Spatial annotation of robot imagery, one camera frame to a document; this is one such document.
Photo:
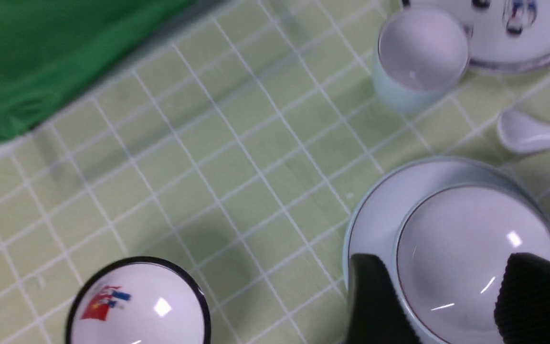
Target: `white spoon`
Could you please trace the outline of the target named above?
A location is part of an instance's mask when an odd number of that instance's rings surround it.
[[[517,109],[506,109],[497,122],[500,142],[511,152],[530,154],[550,150],[550,124]]]

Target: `plate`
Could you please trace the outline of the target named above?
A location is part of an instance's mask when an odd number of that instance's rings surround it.
[[[450,11],[470,32],[471,66],[523,73],[550,65],[550,0],[401,0]]]

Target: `red flag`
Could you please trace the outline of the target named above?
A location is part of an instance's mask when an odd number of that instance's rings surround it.
[[[109,309],[116,306],[116,301],[113,300],[112,294],[119,288],[120,287],[111,287],[109,285],[103,287],[90,300],[80,319],[96,319],[104,322]]]

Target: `bowl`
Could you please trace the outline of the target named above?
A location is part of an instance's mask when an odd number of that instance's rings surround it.
[[[529,252],[550,261],[550,225],[508,190],[454,185],[410,211],[395,246],[393,283],[416,327],[440,343],[496,344],[507,259]]]
[[[155,257],[116,261],[76,296],[66,344],[209,344],[211,321],[197,283],[179,266]]]

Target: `white plate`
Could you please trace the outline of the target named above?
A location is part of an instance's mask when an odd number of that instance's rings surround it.
[[[399,231],[395,288],[424,331],[453,344],[501,344],[494,311],[508,258],[550,261],[550,227],[518,194],[464,184],[432,194]]]
[[[349,257],[355,253],[378,256],[388,267],[390,276],[396,276],[393,262],[396,239],[410,211],[431,194],[465,183],[490,184],[518,194],[543,215],[544,222],[550,223],[528,192],[489,165],[449,157],[413,161],[384,176],[356,207],[343,242],[345,287],[349,282]],[[417,334],[424,343],[435,342],[434,335],[421,330]]]
[[[472,66],[521,73],[550,64],[550,0],[401,1],[440,6],[471,28]]]

